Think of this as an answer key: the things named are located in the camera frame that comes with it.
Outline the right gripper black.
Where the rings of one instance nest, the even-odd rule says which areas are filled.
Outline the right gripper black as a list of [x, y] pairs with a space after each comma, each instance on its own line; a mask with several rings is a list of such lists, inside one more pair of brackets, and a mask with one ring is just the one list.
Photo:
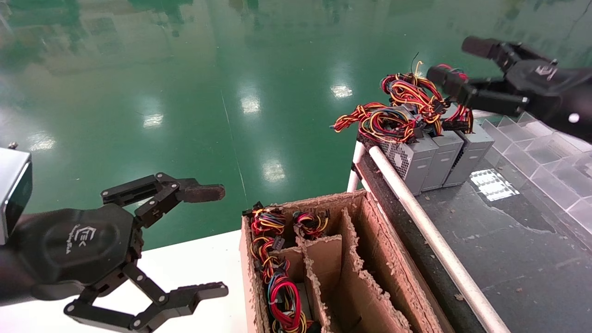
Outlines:
[[463, 52], [511, 68], [503, 77], [465, 78], [446, 66], [431, 66], [427, 79], [458, 105], [516, 117], [526, 111], [555, 130], [583, 141], [592, 139], [592, 70], [566, 69], [523, 43], [469, 36]]

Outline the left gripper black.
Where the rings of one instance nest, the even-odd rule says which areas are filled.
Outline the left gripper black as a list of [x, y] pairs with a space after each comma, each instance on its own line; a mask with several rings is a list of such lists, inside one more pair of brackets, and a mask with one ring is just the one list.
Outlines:
[[[167, 173], [146, 176], [101, 192], [106, 206], [97, 209], [24, 216], [12, 234], [12, 256], [34, 282], [46, 285], [91, 286], [123, 266], [118, 274], [151, 300], [144, 311], [128, 314], [97, 307], [93, 303], [100, 290], [86, 287], [64, 314], [80, 324], [114, 332], [154, 333], [168, 320], [194, 314], [201, 301], [225, 297], [228, 287], [214, 282], [165, 293], [135, 264], [127, 264], [134, 227], [148, 229], [181, 202], [217, 202], [225, 194], [222, 184], [205, 185]], [[141, 201], [135, 217], [123, 209]]]

